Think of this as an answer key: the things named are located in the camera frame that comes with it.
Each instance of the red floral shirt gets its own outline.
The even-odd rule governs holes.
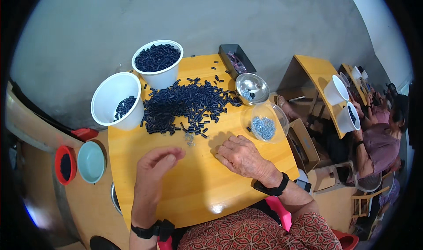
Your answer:
[[[287,232],[254,208],[191,227],[179,242],[184,249],[342,249],[341,243],[316,213],[299,216]]]

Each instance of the light blue bowl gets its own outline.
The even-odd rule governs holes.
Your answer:
[[[88,183],[96,183],[104,174],[106,160],[102,149],[95,142],[86,142],[78,153],[78,171]]]

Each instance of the clear plastic bowl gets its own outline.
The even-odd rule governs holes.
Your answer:
[[[275,135],[270,140],[265,140],[256,132],[256,130],[254,130],[254,125],[252,124],[252,121],[257,116],[260,119],[267,117],[273,120],[273,122],[275,122],[275,127],[276,127]],[[278,143],[283,141],[283,139],[285,139],[286,135],[288,134],[289,121],[286,115],[283,113],[282,109],[279,108],[279,106],[269,102],[263,102],[263,103],[258,103],[252,109],[250,128],[254,136],[258,140],[268,142],[268,143]]]

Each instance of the gray concrete wall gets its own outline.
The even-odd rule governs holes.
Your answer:
[[[157,39],[179,42],[185,56],[238,43],[272,91],[294,54],[328,59],[336,69],[378,65],[353,0],[40,0],[11,76],[59,122],[99,129],[90,113],[97,86],[131,69],[133,53]]]

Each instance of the yellow table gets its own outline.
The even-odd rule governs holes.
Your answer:
[[[234,90],[235,81],[225,73],[225,65],[218,54],[183,58],[179,63],[180,84],[188,84],[187,78],[201,78],[213,82],[218,75],[225,82],[218,83],[224,90]],[[142,87],[145,81],[140,78]],[[142,91],[142,99],[150,98],[149,87]],[[132,131],[108,128],[109,154],[113,180],[119,205],[128,228],[131,221],[131,207],[134,195],[135,168],[137,161],[154,147],[175,145],[187,151],[185,158],[166,174],[163,179],[163,195],[157,207],[157,218],[168,219],[175,226],[184,227],[214,220],[239,211],[266,197],[251,185],[251,179],[229,171],[212,154],[212,150],[230,135],[242,134],[254,142],[262,156],[272,161],[276,167],[288,174],[290,179],[299,177],[298,169],[287,139],[278,144],[261,142],[246,130],[249,125],[252,107],[226,105],[227,114],[221,114],[217,124],[212,121],[204,139],[195,136],[195,146],[189,147],[183,131],[173,136],[154,133],[149,135],[145,127]],[[176,125],[187,119],[177,117]]]
[[[363,87],[361,82],[358,82],[355,78],[352,76],[352,69],[353,67],[347,64],[342,64],[339,68],[340,72],[345,72],[348,74],[348,76],[351,78],[352,83],[356,87],[358,94],[360,95],[361,100],[363,101],[364,105],[367,105],[367,88]]]
[[[326,105],[327,110],[329,111],[333,124],[335,125],[336,131],[338,132],[338,137],[339,139],[341,139],[342,137],[344,137],[345,133],[339,130],[338,123],[336,122],[336,116],[342,110],[343,106],[346,106],[346,101],[332,106],[328,103],[325,94],[323,93],[323,89],[331,81],[332,76],[337,74],[336,69],[332,66],[329,61],[325,59],[301,55],[294,55],[294,58],[299,62],[299,64],[307,73],[309,78],[312,80],[316,88],[316,95],[313,99],[314,103],[311,105],[310,110],[313,109],[316,99],[320,94],[323,102]]]

